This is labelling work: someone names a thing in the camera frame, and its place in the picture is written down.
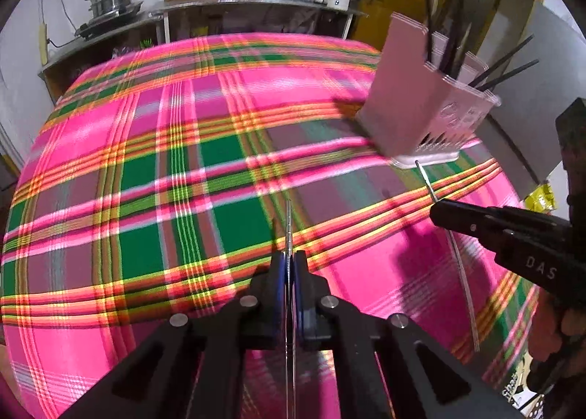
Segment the right hand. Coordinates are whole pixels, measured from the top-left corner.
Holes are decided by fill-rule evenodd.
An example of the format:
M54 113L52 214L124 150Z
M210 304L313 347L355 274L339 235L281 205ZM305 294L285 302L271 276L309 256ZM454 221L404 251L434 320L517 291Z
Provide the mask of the right hand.
M540 289L536 310L527 336L528 351L533 359L545 362L562 346L562 337L585 334L585 313L575 309L562 314L554 309L555 298Z

